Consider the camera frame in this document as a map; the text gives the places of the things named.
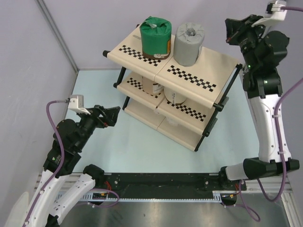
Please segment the grey paper roll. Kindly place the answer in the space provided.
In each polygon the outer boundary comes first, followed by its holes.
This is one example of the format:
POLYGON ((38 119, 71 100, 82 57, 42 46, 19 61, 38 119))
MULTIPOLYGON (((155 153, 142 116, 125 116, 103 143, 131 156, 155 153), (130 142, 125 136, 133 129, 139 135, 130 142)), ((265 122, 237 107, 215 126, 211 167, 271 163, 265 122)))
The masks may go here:
POLYGON ((201 24, 181 24, 175 34, 174 60, 185 67, 194 65, 202 50, 204 38, 205 30, 201 24))

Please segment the brown paper roll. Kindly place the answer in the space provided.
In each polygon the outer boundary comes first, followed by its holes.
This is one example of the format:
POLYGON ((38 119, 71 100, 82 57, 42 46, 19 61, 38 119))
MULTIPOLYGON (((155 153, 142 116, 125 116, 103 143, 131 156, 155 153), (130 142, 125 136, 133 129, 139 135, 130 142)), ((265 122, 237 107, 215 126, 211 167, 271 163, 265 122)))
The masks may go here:
POLYGON ((157 95, 163 91, 163 86, 146 77, 142 77, 142 86, 144 92, 150 95, 157 95))

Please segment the white flowered paper roll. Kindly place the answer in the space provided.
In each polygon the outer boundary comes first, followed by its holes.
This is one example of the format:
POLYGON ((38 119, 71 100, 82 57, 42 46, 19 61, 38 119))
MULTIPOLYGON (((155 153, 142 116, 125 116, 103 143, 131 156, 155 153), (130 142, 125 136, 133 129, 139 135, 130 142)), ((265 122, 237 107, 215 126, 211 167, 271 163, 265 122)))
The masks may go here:
POLYGON ((168 122, 170 125, 173 125, 173 126, 178 126, 178 125, 179 125, 179 123, 178 123, 177 121, 175 121, 175 120, 173 120, 173 119, 171 119, 171 118, 169 118, 169 117, 166 117, 166 120, 167 120, 167 122, 168 122))

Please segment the cream paper roll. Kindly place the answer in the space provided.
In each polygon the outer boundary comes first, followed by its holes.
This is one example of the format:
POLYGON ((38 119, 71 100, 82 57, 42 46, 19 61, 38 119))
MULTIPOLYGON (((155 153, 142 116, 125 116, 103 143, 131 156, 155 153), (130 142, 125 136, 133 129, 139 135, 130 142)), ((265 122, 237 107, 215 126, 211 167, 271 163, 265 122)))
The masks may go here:
POLYGON ((164 87, 164 95, 166 99, 171 102, 172 104, 180 105, 186 101, 186 97, 183 96, 182 94, 168 88, 164 87))

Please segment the green paper roll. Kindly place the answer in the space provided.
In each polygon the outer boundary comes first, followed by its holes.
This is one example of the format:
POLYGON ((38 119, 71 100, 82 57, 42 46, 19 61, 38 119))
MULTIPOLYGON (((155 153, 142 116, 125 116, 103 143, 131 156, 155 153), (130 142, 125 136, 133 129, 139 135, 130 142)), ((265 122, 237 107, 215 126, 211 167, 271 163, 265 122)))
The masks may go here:
POLYGON ((143 56, 164 60, 171 52, 171 23, 163 18, 149 16, 140 25, 143 56))

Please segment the white dotted paper roll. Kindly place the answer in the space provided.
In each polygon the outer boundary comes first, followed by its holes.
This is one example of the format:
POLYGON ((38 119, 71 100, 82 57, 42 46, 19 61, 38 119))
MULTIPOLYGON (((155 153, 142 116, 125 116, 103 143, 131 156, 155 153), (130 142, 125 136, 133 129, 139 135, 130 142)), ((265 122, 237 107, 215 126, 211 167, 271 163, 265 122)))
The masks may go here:
POLYGON ((159 111, 158 107, 156 107, 156 108, 154 109, 154 113, 155 113, 155 114, 158 114, 158 115, 163 115, 163 114, 159 111))

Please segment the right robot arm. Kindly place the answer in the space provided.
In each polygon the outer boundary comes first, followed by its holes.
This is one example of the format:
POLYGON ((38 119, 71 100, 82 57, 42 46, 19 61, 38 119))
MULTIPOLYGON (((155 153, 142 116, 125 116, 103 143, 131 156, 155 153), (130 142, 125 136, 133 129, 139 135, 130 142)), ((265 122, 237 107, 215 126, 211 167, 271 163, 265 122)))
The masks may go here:
POLYGON ((287 56, 289 38, 280 31, 266 35, 265 25, 255 25, 262 16, 245 19, 226 19, 226 42, 239 46, 245 60, 243 89, 250 104, 251 116, 259 141, 258 157, 246 158, 242 163, 221 168, 219 186, 231 189, 237 180, 256 180, 282 175, 300 168, 287 147, 282 107, 282 82, 277 66, 287 56))

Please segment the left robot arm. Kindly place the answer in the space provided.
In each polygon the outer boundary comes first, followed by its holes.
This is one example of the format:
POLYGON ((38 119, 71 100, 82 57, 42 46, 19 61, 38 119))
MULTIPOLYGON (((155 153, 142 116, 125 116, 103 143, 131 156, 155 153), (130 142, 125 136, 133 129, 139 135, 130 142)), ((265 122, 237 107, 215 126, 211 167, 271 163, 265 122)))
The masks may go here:
POLYGON ((50 118, 54 129, 52 148, 47 154, 39 185, 32 199, 24 193, 15 203, 6 221, 7 227, 58 227, 80 198, 91 189, 101 188, 106 181, 104 170, 90 164, 77 182, 60 198, 60 189, 68 180, 80 153, 97 128, 115 126, 120 107, 75 107, 79 122, 64 119, 57 125, 50 118))

